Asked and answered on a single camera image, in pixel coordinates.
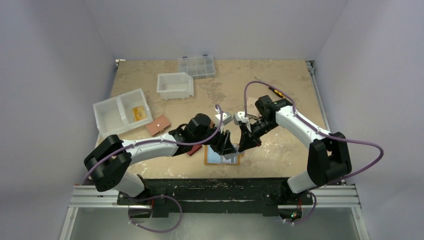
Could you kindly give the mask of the white VIP credit card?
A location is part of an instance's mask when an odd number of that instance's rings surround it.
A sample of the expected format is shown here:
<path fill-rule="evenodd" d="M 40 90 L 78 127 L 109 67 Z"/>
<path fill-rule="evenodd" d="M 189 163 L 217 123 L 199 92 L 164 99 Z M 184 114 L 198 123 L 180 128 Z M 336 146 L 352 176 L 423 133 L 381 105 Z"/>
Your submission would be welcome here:
<path fill-rule="evenodd" d="M 221 164 L 234 165 L 238 163 L 238 157 L 239 157 L 238 145 L 234 145 L 234 148 L 235 148 L 234 153 L 228 153 L 221 156 Z"/>

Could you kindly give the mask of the light blue credit card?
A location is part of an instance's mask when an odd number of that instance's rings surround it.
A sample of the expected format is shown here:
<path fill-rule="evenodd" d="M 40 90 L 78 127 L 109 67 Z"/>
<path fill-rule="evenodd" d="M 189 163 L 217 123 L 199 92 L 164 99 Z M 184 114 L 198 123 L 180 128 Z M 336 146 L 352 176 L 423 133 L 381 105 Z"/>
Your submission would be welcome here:
<path fill-rule="evenodd" d="M 222 163 L 222 157 L 214 152 L 210 146 L 207 147 L 207 153 L 205 157 L 206 164 L 221 164 Z"/>

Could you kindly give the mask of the orange card holder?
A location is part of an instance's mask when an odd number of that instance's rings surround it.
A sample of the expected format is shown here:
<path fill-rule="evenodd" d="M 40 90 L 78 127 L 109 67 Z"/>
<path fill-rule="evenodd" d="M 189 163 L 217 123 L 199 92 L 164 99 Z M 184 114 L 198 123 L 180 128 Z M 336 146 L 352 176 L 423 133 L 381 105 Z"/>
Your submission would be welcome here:
<path fill-rule="evenodd" d="M 230 158 L 219 155 L 210 146 L 204 150 L 204 164 L 207 166 L 238 166 L 244 153 L 233 154 Z"/>

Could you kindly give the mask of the gold credit card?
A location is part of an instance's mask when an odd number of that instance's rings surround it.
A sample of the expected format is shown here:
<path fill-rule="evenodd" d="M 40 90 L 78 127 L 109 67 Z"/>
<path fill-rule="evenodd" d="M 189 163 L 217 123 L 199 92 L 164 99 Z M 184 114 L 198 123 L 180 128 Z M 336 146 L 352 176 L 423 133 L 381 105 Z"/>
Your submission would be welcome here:
<path fill-rule="evenodd" d="M 132 109 L 134 122 L 139 122 L 144 119 L 147 119 L 145 108 L 143 106 L 137 106 Z"/>

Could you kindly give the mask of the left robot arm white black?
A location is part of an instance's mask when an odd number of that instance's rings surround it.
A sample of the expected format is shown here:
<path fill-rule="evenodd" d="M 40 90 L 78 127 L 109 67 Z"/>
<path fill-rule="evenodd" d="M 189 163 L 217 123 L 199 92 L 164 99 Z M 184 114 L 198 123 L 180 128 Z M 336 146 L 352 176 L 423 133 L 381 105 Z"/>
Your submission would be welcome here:
<path fill-rule="evenodd" d="M 117 190 L 138 205 L 146 203 L 149 191 L 142 177 L 129 172 L 130 165 L 159 157 L 175 157 L 190 152 L 195 146 L 210 146 L 217 154 L 236 153 L 230 131 L 224 130 L 232 117 L 219 113 L 213 119 L 198 113 L 160 136 L 140 141 L 122 140 L 116 134 L 104 139 L 83 161 L 87 169 L 84 182 L 92 180 L 98 192 Z"/>

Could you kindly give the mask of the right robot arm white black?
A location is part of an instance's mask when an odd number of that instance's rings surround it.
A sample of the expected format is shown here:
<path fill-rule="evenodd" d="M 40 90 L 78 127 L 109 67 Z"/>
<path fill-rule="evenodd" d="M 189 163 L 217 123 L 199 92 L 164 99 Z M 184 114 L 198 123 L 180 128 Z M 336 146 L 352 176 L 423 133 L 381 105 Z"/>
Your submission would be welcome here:
<path fill-rule="evenodd" d="M 306 170 L 282 184 L 280 196 L 284 202 L 292 204 L 300 198 L 302 192 L 324 186 L 351 173 L 350 154 L 342 133 L 330 133 L 304 119 L 287 99 L 272 101 L 265 95 L 254 105 L 260 113 L 255 123 L 250 123 L 244 111 L 234 114 L 234 122 L 241 130 L 239 152 L 259 147 L 262 144 L 261 137 L 276 127 L 288 130 L 308 149 Z"/>

